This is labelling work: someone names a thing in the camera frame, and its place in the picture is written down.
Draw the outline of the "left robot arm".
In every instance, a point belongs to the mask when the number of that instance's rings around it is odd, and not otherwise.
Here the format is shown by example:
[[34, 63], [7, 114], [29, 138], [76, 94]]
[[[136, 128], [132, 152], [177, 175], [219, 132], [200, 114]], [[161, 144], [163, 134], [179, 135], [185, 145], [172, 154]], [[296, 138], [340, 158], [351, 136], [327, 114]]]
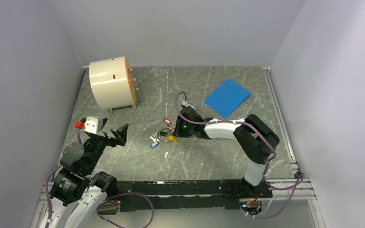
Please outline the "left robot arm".
[[106, 147], [125, 146], [128, 123], [103, 131], [107, 118], [88, 116], [76, 124], [77, 142], [63, 150], [59, 166], [53, 170], [52, 186], [45, 183], [47, 210], [42, 228], [78, 228], [105, 199], [118, 193], [117, 179], [103, 171], [93, 171]]

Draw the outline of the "red key tag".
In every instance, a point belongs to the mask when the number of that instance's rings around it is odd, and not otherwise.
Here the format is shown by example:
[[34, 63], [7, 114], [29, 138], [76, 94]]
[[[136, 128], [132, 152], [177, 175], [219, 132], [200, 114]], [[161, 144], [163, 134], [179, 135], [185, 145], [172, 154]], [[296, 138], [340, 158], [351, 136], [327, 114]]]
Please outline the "red key tag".
[[172, 124], [172, 121], [170, 119], [168, 119], [168, 118], [164, 118], [163, 119], [163, 122], [166, 123], [166, 124], [168, 124], [168, 125], [171, 125]]

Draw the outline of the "blue square mat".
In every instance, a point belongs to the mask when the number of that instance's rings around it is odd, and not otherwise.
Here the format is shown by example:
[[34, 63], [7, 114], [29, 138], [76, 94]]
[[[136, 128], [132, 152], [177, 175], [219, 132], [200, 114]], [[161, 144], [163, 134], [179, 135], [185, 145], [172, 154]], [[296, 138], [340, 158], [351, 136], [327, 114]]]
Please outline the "blue square mat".
[[225, 80], [216, 90], [204, 99], [205, 104], [221, 117], [229, 117], [247, 98], [250, 91], [231, 78]]

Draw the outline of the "black key fob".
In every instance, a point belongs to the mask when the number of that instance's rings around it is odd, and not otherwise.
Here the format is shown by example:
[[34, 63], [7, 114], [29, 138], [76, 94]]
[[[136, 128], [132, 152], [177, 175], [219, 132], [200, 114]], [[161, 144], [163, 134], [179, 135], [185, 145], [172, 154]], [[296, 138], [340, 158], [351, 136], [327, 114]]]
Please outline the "black key fob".
[[160, 136], [163, 136], [163, 137], [167, 137], [168, 136], [168, 132], [165, 132], [165, 131], [159, 131], [158, 133]]

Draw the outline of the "blue key tag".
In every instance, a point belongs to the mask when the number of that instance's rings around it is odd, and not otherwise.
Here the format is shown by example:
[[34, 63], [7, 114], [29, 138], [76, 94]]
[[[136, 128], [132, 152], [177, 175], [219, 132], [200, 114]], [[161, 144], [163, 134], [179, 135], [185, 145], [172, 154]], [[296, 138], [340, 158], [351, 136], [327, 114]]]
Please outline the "blue key tag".
[[154, 149], [155, 147], [157, 147], [159, 145], [159, 141], [154, 141], [151, 145], [150, 148]]

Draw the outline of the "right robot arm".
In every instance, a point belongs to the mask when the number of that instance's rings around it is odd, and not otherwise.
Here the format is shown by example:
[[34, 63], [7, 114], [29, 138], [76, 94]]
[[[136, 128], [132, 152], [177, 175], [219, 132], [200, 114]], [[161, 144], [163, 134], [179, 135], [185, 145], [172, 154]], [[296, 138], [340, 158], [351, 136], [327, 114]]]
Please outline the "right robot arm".
[[268, 159], [274, 156], [280, 142], [275, 132], [255, 114], [233, 121], [204, 119], [191, 106], [184, 106], [180, 111], [173, 136], [236, 140], [250, 160], [242, 180], [242, 191], [248, 197], [260, 192]]

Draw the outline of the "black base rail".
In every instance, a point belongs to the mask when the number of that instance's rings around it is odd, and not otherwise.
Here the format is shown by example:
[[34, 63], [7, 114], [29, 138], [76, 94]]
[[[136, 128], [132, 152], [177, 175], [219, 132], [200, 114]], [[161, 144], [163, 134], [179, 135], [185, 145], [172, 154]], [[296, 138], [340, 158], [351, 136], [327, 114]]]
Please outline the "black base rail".
[[272, 198], [266, 184], [252, 192], [243, 179], [119, 181], [116, 201], [122, 212], [150, 209], [239, 209], [246, 202]]

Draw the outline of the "yellow key tag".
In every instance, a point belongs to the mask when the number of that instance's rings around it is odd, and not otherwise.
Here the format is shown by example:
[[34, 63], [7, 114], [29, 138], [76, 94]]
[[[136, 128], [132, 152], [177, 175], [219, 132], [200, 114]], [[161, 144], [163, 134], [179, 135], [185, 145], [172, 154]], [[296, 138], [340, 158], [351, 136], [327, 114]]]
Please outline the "yellow key tag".
[[169, 140], [169, 141], [172, 141], [172, 142], [175, 142], [175, 141], [177, 141], [177, 137], [175, 137], [175, 136], [173, 136], [173, 135], [168, 135], [167, 136], [167, 139]]

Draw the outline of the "cream cylindrical drum device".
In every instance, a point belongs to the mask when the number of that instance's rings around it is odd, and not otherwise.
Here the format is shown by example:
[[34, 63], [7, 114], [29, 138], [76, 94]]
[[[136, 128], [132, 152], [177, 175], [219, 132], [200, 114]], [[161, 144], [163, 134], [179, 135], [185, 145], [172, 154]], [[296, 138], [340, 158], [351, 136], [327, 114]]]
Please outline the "cream cylindrical drum device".
[[116, 108], [137, 107], [138, 88], [126, 56], [91, 62], [88, 69], [91, 90], [101, 109], [113, 112]]

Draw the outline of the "large metal keyring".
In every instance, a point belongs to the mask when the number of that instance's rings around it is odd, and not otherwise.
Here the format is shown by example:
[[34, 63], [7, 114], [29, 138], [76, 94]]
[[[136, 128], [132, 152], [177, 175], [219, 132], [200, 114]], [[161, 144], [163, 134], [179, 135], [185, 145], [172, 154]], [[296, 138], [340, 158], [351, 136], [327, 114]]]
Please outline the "large metal keyring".
[[157, 137], [163, 143], [175, 142], [177, 138], [173, 136], [173, 131], [173, 128], [165, 127], [157, 133]]

